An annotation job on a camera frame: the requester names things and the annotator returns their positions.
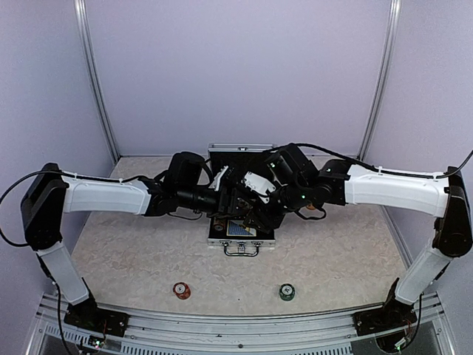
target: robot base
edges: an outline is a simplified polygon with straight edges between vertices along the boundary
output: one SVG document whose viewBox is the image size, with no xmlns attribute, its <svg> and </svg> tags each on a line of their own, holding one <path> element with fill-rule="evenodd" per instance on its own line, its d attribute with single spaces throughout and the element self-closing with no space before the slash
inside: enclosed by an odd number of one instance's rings
<svg viewBox="0 0 473 355">
<path fill-rule="evenodd" d="M 399 279 L 392 284 L 386 302 L 376 309 L 357 312 L 353 315 L 356 333 L 359 336 L 388 331 L 417 322 L 414 305 L 406 305 L 395 299 L 396 285 Z"/>
<path fill-rule="evenodd" d="M 90 294 L 87 300 L 77 305 L 69 305 L 64 322 L 103 335 L 123 337 L 128 319 L 129 315 L 126 313 L 97 307 L 95 298 Z"/>
</svg>

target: marble floor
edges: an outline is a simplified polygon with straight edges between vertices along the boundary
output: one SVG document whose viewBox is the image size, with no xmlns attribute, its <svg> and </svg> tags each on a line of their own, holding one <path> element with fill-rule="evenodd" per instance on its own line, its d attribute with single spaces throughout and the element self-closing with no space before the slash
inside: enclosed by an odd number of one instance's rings
<svg viewBox="0 0 473 355">
<path fill-rule="evenodd" d="M 317 166 L 325 160 L 314 158 Z M 168 164 L 169 158 L 122 158 L 112 176 L 155 176 Z M 204 217 L 92 213 L 72 257 L 98 302 L 133 308 L 265 315 L 383 301 L 405 268 L 379 207 L 326 210 L 322 221 L 288 215 L 276 231 L 276 247 L 254 258 L 226 257 L 222 248 L 208 246 Z M 190 298 L 174 295 L 177 282 L 190 286 Z M 296 289 L 290 302 L 279 298 L 283 283 Z"/>
</svg>

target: white wall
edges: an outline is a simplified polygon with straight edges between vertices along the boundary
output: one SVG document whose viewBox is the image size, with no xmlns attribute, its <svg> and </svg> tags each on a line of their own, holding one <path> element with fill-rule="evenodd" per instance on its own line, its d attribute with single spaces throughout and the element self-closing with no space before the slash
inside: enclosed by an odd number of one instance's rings
<svg viewBox="0 0 473 355">
<path fill-rule="evenodd" d="M 73 1 L 0 1 L 0 192 L 57 162 L 70 171 L 108 175 L 112 160 L 98 121 L 81 51 Z M 29 183 L 2 204 L 0 224 L 24 241 L 20 199 Z M 69 249 L 85 214 L 64 219 Z M 29 248 L 0 240 L 0 353 L 20 354 L 49 283 Z"/>
<path fill-rule="evenodd" d="M 355 154 L 390 0 L 94 0 L 89 26 L 123 155 L 306 141 Z"/>
<path fill-rule="evenodd" d="M 403 1 L 392 67 L 368 161 L 384 167 L 443 171 L 473 148 L 473 2 Z M 473 161 L 463 170 L 470 202 Z M 415 257 L 434 219 L 390 209 Z M 472 353 L 473 253 L 454 261 L 438 293 L 459 354 Z"/>
</svg>

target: red can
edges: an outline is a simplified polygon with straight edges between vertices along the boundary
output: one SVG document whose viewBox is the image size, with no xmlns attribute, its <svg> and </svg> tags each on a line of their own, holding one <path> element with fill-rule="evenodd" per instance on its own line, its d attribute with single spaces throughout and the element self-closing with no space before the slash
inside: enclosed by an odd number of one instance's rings
<svg viewBox="0 0 473 355">
<path fill-rule="evenodd" d="M 175 284 L 172 291 L 180 300 L 187 300 L 191 296 L 191 289 L 186 283 Z"/>
</svg>

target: green can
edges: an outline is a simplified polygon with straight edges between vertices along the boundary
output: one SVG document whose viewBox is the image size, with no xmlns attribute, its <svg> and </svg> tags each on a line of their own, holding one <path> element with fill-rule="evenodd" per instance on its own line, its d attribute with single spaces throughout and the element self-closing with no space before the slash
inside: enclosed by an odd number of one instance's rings
<svg viewBox="0 0 473 355">
<path fill-rule="evenodd" d="M 285 283 L 279 288 L 279 296 L 283 301 L 291 301 L 296 295 L 296 289 L 290 283 Z"/>
</svg>

